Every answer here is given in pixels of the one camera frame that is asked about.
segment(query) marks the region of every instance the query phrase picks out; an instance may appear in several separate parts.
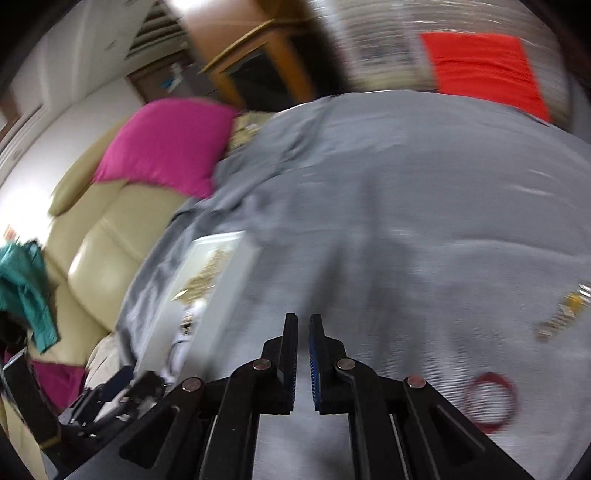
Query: gray bedsheet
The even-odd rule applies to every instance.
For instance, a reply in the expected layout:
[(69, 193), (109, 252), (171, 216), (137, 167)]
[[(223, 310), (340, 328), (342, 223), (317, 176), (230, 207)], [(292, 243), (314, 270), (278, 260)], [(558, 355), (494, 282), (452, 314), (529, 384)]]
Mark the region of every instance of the gray bedsheet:
[(548, 344), (533, 326), (591, 280), (591, 147), (517, 110), (418, 92), (322, 99), (223, 160), (140, 269), (116, 328), (133, 363), (192, 240), (247, 229), (261, 257), (209, 372), (228, 375), (300, 317), (295, 412), (263, 417), (255, 479), (352, 479), (346, 418), (311, 400), (307, 318), (379, 374), (424, 375), (452, 403), (492, 371), (519, 411), (492, 438), (537, 479), (591, 440), (591, 319)]

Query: sofa cushion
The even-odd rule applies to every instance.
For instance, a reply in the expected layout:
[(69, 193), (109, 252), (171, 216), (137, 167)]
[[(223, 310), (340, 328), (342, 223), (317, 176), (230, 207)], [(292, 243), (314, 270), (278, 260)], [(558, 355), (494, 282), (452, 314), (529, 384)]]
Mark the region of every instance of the sofa cushion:
[(68, 211), (53, 219), (45, 251), (64, 276), (88, 230), (101, 219), (124, 186), (123, 180), (92, 185)]
[(68, 284), (82, 307), (107, 330), (115, 327), (135, 273), (183, 201), (169, 189), (126, 185), (85, 235)]
[(0, 428), (4, 433), (8, 434), (8, 423), (6, 420), (6, 410), (4, 409), (4, 401), (0, 397)]
[(43, 251), (43, 260), (45, 260), (45, 272), (47, 273), (47, 284), (49, 285), (49, 293), (50, 295), (55, 292), (56, 288), (59, 287), (62, 283), (66, 282), (66, 276), (62, 273), (62, 271), (58, 268), (58, 266), (54, 263), (54, 261), (46, 255), (46, 252)]
[(100, 159), (125, 122), (120, 122), (106, 131), (94, 142), (61, 178), (51, 195), (49, 215), (57, 217), (67, 212), (89, 188)]
[(29, 341), (31, 357), (43, 362), (85, 366), (97, 343), (109, 332), (82, 308), (72, 296), (66, 282), (50, 297), (60, 341), (42, 355)]
[(6, 408), (7, 435), (12, 446), (35, 480), (47, 480), (47, 474), (41, 459), (41, 450), (30, 430), (22, 424), (21, 419), (6, 398), (2, 398), (0, 402), (4, 402)]

